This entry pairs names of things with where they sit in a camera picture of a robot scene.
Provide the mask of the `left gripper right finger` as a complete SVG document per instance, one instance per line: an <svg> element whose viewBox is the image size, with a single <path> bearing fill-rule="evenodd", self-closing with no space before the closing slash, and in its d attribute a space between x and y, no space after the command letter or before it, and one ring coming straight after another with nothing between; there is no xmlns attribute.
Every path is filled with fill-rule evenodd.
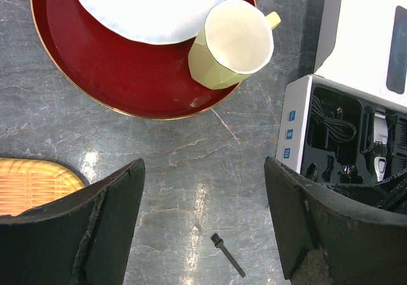
<svg viewBox="0 0 407 285"><path fill-rule="evenodd" d="M406 215L363 204L264 164L284 279L306 284L406 284Z"/></svg>

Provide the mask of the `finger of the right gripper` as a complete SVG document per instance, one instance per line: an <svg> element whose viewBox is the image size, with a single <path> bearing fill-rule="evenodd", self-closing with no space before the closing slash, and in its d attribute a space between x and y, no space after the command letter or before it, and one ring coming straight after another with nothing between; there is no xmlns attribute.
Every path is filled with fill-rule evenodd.
<svg viewBox="0 0 407 285"><path fill-rule="evenodd" d="M373 186L324 184L330 190L378 209L406 215L406 169Z"/></svg>

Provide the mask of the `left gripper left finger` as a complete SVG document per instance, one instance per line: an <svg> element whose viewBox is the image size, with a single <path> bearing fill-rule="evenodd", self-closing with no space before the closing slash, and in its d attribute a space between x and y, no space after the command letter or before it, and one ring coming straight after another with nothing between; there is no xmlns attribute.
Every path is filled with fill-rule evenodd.
<svg viewBox="0 0 407 285"><path fill-rule="evenodd" d="M143 159L68 196L1 216L1 284L122 284Z"/></svg>

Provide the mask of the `black silver hair clipper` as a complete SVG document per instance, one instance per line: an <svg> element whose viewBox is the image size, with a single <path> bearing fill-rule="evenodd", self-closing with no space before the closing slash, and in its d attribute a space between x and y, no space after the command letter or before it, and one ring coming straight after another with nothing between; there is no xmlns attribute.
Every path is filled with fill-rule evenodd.
<svg viewBox="0 0 407 285"><path fill-rule="evenodd" d="M392 129L396 124L396 113L374 112L372 114L371 153L369 166L371 167L373 182L378 183L395 174L394 141Z"/></svg>

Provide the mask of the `small black cleaning brush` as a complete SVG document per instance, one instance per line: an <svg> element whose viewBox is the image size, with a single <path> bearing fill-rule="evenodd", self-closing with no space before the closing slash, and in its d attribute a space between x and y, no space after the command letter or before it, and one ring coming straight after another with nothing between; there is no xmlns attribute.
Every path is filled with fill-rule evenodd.
<svg viewBox="0 0 407 285"><path fill-rule="evenodd" d="M224 246L224 241L223 239L220 238L220 236L217 233L214 233L210 237L211 241L213 241L214 245L216 248L220 249L223 254L226 256L228 261L232 264L232 266L236 269L236 271L239 273L241 278L245 277L245 272L243 269L240 267L240 265L237 263L237 261L234 259L234 257L230 254L230 252L227 250L227 248Z"/></svg>

